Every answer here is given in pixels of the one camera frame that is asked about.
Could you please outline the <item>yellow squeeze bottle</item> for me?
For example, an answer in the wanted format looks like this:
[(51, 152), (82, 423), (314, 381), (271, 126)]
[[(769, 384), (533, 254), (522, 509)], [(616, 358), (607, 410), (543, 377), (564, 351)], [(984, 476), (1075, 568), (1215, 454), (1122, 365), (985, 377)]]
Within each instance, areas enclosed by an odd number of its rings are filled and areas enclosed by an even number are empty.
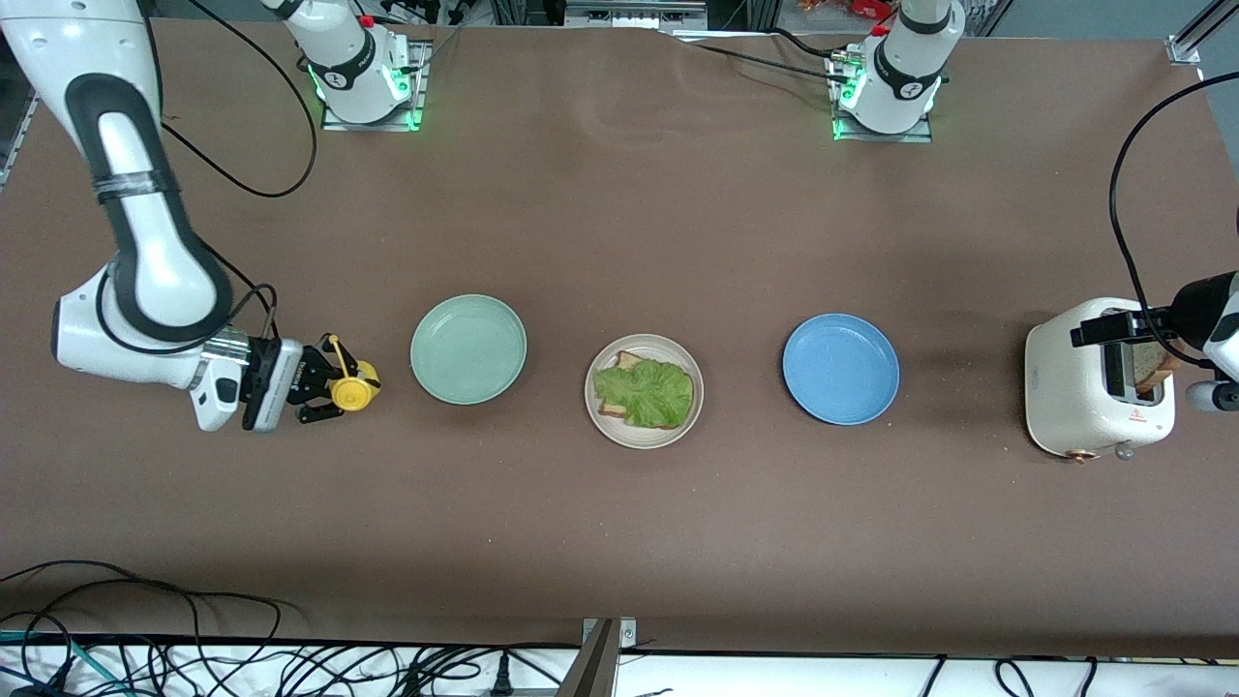
[(338, 363), (338, 375), (328, 380), (331, 401), (346, 413), (357, 413), (370, 405), (382, 390), (378, 370), (369, 361), (357, 360), (336, 334), (328, 334), (325, 345)]

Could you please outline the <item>mint green plate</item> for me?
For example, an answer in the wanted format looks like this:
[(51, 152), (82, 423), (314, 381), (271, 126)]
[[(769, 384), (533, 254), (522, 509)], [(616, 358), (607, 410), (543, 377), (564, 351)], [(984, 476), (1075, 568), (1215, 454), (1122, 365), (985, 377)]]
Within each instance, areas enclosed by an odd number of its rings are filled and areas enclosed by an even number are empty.
[(522, 375), (528, 336), (504, 301), (463, 293), (418, 323), (408, 348), (413, 375), (439, 401), (473, 406), (498, 397)]

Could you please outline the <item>blue plate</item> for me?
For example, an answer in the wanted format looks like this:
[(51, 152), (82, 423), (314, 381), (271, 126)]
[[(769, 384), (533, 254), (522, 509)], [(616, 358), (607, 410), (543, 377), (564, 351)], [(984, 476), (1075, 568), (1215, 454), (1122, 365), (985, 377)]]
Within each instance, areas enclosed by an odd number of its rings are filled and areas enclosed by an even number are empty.
[(787, 391), (805, 413), (844, 427), (878, 418), (901, 387), (893, 344), (855, 314), (803, 321), (787, 337), (781, 370)]

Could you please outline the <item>beige plate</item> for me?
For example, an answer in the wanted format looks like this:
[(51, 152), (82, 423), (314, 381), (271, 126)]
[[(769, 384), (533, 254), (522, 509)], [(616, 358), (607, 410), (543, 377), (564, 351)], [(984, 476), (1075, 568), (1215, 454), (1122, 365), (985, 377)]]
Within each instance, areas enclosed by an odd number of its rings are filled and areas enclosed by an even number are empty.
[(705, 401), (698, 361), (676, 340), (620, 337), (593, 357), (584, 380), (589, 418), (605, 438), (655, 449), (681, 439)]

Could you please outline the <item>white toaster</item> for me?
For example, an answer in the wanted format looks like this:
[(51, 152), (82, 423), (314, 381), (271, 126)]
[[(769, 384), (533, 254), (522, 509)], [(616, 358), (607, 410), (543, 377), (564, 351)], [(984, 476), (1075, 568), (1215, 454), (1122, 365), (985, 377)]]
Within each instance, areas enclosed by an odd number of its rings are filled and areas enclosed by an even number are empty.
[(1032, 327), (1025, 344), (1025, 420), (1044, 453), (1075, 462), (1132, 458), (1175, 428), (1175, 379), (1137, 392), (1132, 345), (1073, 345), (1088, 319), (1137, 310), (1123, 297), (1085, 300)]

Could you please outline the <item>brown table mat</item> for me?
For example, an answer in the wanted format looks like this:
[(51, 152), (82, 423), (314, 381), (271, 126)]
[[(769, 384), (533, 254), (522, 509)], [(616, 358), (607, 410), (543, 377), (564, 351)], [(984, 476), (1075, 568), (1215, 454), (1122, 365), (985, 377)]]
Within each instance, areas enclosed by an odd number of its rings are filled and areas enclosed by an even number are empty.
[[(957, 46), (927, 145), (833, 140), (807, 76), (643, 30), (465, 28), (420, 132), (328, 132), (280, 199), (169, 146), (195, 230), (279, 292), (284, 336), (375, 363), (370, 407), (201, 432), (186, 394), (76, 374), (55, 300), (112, 256), (40, 109), (0, 193), (0, 574), (98, 560), (300, 605), (287, 638), (575, 643), (628, 615), (719, 652), (1239, 654), (1239, 415), (1184, 409), (1131, 461), (1028, 439), (1027, 332), (1132, 292), (1106, 191), (1194, 83), (1158, 41)], [(522, 318), (512, 387), (456, 406), (408, 348), (444, 300)], [(893, 344), (895, 402), (805, 413), (817, 314)], [(676, 340), (705, 401), (633, 449), (584, 380)]]

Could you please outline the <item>red orange object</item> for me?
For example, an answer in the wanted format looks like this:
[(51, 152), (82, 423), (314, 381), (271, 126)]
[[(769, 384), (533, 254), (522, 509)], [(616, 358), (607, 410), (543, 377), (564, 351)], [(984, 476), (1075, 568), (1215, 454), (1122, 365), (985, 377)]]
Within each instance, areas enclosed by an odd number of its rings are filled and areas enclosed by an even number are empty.
[(800, 5), (803, 12), (833, 6), (872, 22), (885, 21), (898, 7), (898, 0), (797, 0), (797, 4)]

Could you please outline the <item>grey device box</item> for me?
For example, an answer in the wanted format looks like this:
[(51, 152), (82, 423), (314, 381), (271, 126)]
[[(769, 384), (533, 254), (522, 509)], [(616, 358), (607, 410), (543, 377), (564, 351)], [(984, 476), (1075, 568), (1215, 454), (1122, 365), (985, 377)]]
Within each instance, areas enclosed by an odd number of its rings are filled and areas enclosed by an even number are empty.
[(707, 31), (705, 0), (565, 0), (563, 26), (570, 28), (650, 28)]

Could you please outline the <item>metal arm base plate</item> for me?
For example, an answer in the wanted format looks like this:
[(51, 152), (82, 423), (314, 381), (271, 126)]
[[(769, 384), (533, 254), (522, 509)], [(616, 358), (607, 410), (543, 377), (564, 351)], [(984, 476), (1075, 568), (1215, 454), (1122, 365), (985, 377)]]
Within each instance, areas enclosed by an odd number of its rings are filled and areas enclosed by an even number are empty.
[(416, 132), (429, 85), (432, 45), (372, 28), (342, 66), (311, 62), (326, 131)]
[(932, 141), (928, 113), (940, 79), (929, 85), (911, 82), (892, 88), (870, 71), (864, 45), (846, 45), (824, 59), (833, 83), (833, 137), (875, 142), (927, 144)]

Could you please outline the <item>aluminium post with bracket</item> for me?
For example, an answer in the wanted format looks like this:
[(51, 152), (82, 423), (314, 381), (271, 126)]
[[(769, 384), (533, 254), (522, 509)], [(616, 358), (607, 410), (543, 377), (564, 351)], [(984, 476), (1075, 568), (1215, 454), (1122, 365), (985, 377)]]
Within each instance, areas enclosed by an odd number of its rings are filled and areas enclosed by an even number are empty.
[(587, 618), (584, 645), (555, 697), (615, 697), (620, 652), (636, 646), (636, 618)]

